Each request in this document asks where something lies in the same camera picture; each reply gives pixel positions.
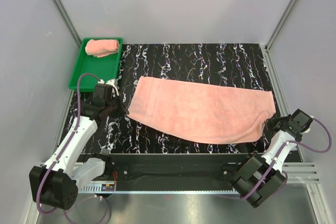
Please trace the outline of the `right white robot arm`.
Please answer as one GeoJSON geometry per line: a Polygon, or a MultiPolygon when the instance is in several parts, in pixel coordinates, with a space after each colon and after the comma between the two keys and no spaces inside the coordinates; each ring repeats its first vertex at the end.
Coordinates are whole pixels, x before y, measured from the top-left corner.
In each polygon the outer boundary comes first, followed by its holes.
{"type": "Polygon", "coordinates": [[[227,181],[242,200],[257,208],[285,184],[284,162],[312,122],[313,117],[300,109],[288,116],[266,121],[265,128],[272,133],[268,149],[262,155],[256,152],[248,154],[228,172],[227,181]]]}

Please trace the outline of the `pink striped towel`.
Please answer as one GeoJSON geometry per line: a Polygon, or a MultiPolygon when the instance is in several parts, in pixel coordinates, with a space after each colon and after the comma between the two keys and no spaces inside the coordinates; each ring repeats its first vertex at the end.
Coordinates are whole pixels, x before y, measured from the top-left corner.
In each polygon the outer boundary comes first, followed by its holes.
{"type": "Polygon", "coordinates": [[[102,58],[110,54],[117,53],[120,43],[115,39],[89,40],[85,46],[85,52],[89,56],[102,58]]]}

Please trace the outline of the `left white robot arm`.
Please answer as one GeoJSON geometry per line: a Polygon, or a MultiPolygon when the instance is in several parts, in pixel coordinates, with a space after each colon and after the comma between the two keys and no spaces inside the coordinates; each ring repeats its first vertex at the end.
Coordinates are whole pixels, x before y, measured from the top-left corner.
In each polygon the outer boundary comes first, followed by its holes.
{"type": "Polygon", "coordinates": [[[109,154],[95,153],[79,167],[75,164],[86,143],[107,119],[128,114],[117,86],[115,79],[98,82],[93,95],[78,102],[77,117],[59,147],[42,166],[34,166],[29,172],[31,194],[39,212],[43,212],[41,205],[68,210],[86,184],[113,175],[109,154]]]}

